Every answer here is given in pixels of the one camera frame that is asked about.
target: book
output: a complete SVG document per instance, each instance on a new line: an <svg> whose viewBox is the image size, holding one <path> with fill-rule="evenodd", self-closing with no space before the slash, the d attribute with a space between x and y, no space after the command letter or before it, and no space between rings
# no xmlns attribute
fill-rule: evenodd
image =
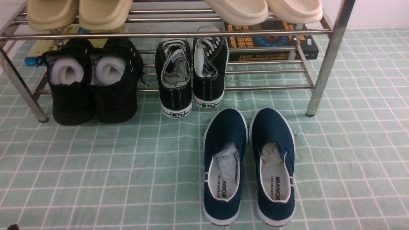
<svg viewBox="0 0 409 230"><path fill-rule="evenodd" d="M226 31L260 31L274 29L294 29L294 24L282 21L265 21L253 26L233 26L225 23ZM238 36L227 38L227 44L230 49L240 48L264 48L264 47L283 47L291 46L292 36L259 36L248 37ZM307 60L317 59L318 47L311 35L300 36L300 46ZM299 53L296 52L296 59L300 59ZM234 52L230 54L229 61L271 61L287 60L289 51L254 51L254 52Z"/></svg>
<svg viewBox="0 0 409 230"><path fill-rule="evenodd" d="M109 32L109 33L125 33L126 32L126 26L123 25L115 30L110 30L110 31L89 31L86 29L83 29L79 26L76 25L71 25L67 26L65 28L59 29L58 33L59 34L89 34L89 33L101 33L101 32ZM108 39L89 39L89 41L92 43L92 45L95 48L103 48L105 45L106 41ZM33 47L30 49L28 52L26 58L24 59L24 63L26 66L36 66L36 58L38 56L41 56L43 53L50 51L50 50L57 50L57 46L54 42L54 40L38 40L36 43L33 45Z"/></svg>

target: white wall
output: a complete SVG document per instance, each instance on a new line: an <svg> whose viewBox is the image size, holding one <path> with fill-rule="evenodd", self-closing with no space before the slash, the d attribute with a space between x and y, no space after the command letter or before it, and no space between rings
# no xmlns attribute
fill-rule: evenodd
<svg viewBox="0 0 409 230"><path fill-rule="evenodd" d="M322 0L323 7L333 22L341 0ZM409 27L409 0L356 0L348 26Z"/></svg>

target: shoe rack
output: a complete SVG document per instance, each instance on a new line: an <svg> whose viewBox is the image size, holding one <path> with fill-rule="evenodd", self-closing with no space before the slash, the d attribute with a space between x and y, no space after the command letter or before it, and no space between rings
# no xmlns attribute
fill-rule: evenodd
<svg viewBox="0 0 409 230"><path fill-rule="evenodd" d="M18 73L16 67L8 57L8 51L18 40L55 40L56 44L60 44L61 39L71 38L172 38L172 37L230 37L230 36L289 36L293 35L293 42L288 47L268 47L258 48L258 52L268 51L290 51L289 60L278 61L246 61L246 62L230 62L229 65L280 65L280 64L300 64L301 68L295 69L279 69L279 70L247 70L247 71L228 71L226 75L234 74L285 74L285 73L304 73L308 84L300 85L281 85L281 86L237 86L226 87L226 90L296 90L296 89L311 89L312 96L307 107L306 114L309 117L315 116L318 105L324 93L329 75L334 65L335 58L338 54L342 38L345 33L355 0L342 0L338 15L334 25L331 25L327 15L324 16L320 23L322 29L302 29L303 25L296 25L295 30L264 30L251 32L193 32L193 33L177 33L177 32L163 32L163 33L126 33L126 34L58 34L57 31L51 31L51 34L14 34L20 25L27 25L27 13L25 6L21 8L11 17L8 23L0 30L0 66L10 78L11 83L16 87L17 91L23 97L30 110L33 112L39 122L47 122L48 116L44 110L37 103L40 95L50 95L50 90L44 90L47 84L46 77L43 77L30 90L24 82L21 75ZM141 15L154 15L152 18L142 18ZM196 17L161 17L162 15L195 15ZM274 15L270 15L267 20L278 20ZM214 11L211 9L172 9L172 10L131 10L126 23L164 23L164 22L215 22L222 21L220 17L214 16ZM318 76L313 76L311 68L306 61L303 51L301 50L297 37L301 35L313 34L327 34L329 37L328 48L325 52L324 60ZM4 46L7 42L11 42L9 48L5 51ZM230 52L237 52L237 49L230 49ZM254 51L254 49L240 49L240 52ZM295 52L300 53L300 60L295 60ZM154 54L154 50L141 51L141 54ZM153 64L146 64L146 67L153 67ZM146 77L155 77L155 73L147 73ZM158 92L158 89L140 89L139 93Z"/></svg>

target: insole logo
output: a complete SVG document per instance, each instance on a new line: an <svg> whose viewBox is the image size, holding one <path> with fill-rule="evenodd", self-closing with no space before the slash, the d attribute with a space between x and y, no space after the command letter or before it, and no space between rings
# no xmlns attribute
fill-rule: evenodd
<svg viewBox="0 0 409 230"><path fill-rule="evenodd" d="M220 198L220 192L222 193L222 198L226 198L226 188L227 181L222 180L222 175L219 173L217 177L217 198Z"/></svg>
<svg viewBox="0 0 409 230"><path fill-rule="evenodd" d="M271 188L270 188L270 197L273 200L281 200L280 194L280 177L279 176L271 176Z"/></svg>

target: floor mat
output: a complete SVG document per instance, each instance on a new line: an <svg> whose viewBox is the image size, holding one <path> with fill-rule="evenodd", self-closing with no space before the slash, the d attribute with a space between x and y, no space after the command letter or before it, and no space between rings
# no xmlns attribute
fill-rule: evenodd
<svg viewBox="0 0 409 230"><path fill-rule="evenodd" d="M317 74L328 39L320 47ZM154 50L160 39L135 39ZM44 67L26 67L27 41L13 62L33 87ZM144 55L146 63L153 56ZM234 66L233 70L284 68ZM157 87L156 77L146 77ZM235 75L227 86L307 83L301 74ZM0 77L0 227L23 230L271 229L255 211L256 172L246 150L238 220L211 225L202 211L203 135L224 108L247 122L264 107L295 132L296 213L282 229L407 229L409 224L409 29L348 29L315 117L308 90L226 91L217 109L193 106L171 120L158 94L139 94L133 119L63 127L37 122L5 74ZM52 115L51 97L38 101Z"/></svg>

